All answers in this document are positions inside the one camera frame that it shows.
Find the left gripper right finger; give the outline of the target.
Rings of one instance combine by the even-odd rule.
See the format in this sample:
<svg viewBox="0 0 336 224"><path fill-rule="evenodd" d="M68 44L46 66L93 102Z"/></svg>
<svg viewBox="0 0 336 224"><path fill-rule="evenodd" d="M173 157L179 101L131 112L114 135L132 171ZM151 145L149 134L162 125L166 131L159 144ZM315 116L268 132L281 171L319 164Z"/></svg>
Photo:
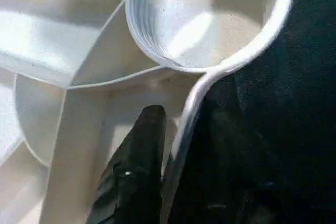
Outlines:
<svg viewBox="0 0 336 224"><path fill-rule="evenodd" d="M250 223L262 160L258 136L241 114L205 111L183 171L183 222Z"/></svg>

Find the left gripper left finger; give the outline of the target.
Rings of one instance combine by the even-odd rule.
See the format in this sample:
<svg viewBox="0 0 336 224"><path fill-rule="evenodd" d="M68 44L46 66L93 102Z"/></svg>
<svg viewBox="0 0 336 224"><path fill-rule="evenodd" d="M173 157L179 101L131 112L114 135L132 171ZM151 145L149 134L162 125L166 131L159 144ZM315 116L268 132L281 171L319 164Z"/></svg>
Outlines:
<svg viewBox="0 0 336 224"><path fill-rule="evenodd" d="M92 223L160 222L166 122L161 105L141 111L100 177Z"/></svg>

